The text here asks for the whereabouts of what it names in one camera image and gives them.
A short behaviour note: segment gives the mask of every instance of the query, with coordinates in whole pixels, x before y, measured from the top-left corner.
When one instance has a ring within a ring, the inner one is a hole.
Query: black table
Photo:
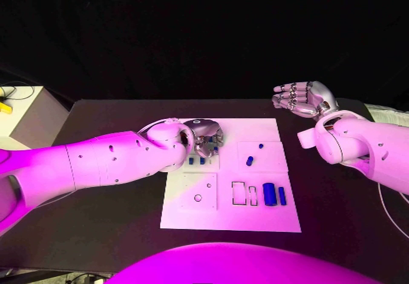
[[[359,101],[343,109],[372,119]],[[138,131],[167,117],[276,118],[302,233],[160,229],[166,173],[125,185],[78,191],[33,210],[0,239],[0,266],[117,272],[147,256],[187,244],[238,242],[314,256],[387,283],[409,281],[409,240],[380,204],[377,184],[330,165],[297,133],[314,121],[275,109],[269,100],[79,101],[55,145],[118,131]],[[383,189],[384,203],[409,231],[408,204]]]

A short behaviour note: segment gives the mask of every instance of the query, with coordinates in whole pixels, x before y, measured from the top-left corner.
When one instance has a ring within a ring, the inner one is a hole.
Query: yellow object
[[[0,111],[4,112],[6,114],[10,114],[13,109],[9,105],[6,105],[3,102],[0,102]]]

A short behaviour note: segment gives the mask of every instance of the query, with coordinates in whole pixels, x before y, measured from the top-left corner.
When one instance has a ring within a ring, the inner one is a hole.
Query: white board
[[[206,159],[204,164],[199,163],[199,156],[191,155],[183,167],[168,173],[160,228],[299,233],[275,119],[210,119],[220,124],[225,145],[219,147],[219,156]],[[246,166],[249,156],[253,163]],[[233,204],[232,182],[245,183],[245,205]],[[262,185],[268,182],[275,184],[276,206],[263,204]],[[279,202],[279,186],[285,190],[287,205]]]

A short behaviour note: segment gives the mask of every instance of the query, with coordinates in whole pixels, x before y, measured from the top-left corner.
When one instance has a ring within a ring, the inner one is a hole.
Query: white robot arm
[[[328,88],[318,82],[275,87],[276,108],[317,120],[298,133],[302,148],[317,147],[323,159],[356,168],[369,179],[409,194],[409,128],[370,122],[343,111]]]
[[[56,196],[176,170],[193,147],[200,156],[217,155],[206,143],[213,137],[222,145],[219,124],[212,120],[186,123],[170,118],[138,133],[112,133],[43,149],[0,150],[0,235]]]

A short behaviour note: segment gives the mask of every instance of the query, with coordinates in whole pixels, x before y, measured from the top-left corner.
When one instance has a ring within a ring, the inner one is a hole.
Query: dark wall
[[[0,71],[82,98],[268,98],[321,80],[409,110],[409,16],[374,1],[1,1]]]

